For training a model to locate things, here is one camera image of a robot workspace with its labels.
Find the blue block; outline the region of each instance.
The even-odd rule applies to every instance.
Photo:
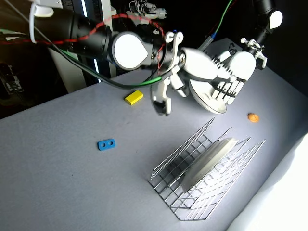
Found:
[[[111,149],[111,148],[114,148],[116,146],[115,144],[115,140],[114,139],[109,139],[109,140],[105,140],[105,141],[99,141],[97,143],[98,145],[98,149],[100,151],[105,151],[107,149]]]

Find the metal wire dish rack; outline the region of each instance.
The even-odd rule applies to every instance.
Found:
[[[237,142],[235,147],[186,193],[181,180],[190,166],[210,147],[205,135],[214,118],[154,168],[150,184],[179,220],[205,220],[214,211],[230,187],[243,172],[265,140],[242,152],[250,138]],[[221,140],[228,129],[215,142]]]

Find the small orange toy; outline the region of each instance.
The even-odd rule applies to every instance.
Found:
[[[255,113],[249,113],[248,114],[248,119],[253,122],[253,123],[257,123],[259,122],[259,116]]]

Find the yellow block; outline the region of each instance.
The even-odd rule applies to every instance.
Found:
[[[140,100],[142,97],[143,97],[143,93],[137,90],[134,93],[130,94],[128,97],[126,97],[125,101],[128,102],[130,105],[133,105],[135,102]]]

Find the plate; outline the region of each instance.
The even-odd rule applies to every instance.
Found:
[[[206,110],[215,114],[223,114],[227,111],[223,100],[212,98],[211,95],[214,88],[211,84],[191,79],[189,81],[189,89],[196,101]]]
[[[238,139],[226,138],[212,144],[185,174],[182,181],[183,192],[189,191],[198,183],[209,171],[218,164],[222,158],[236,145]]]

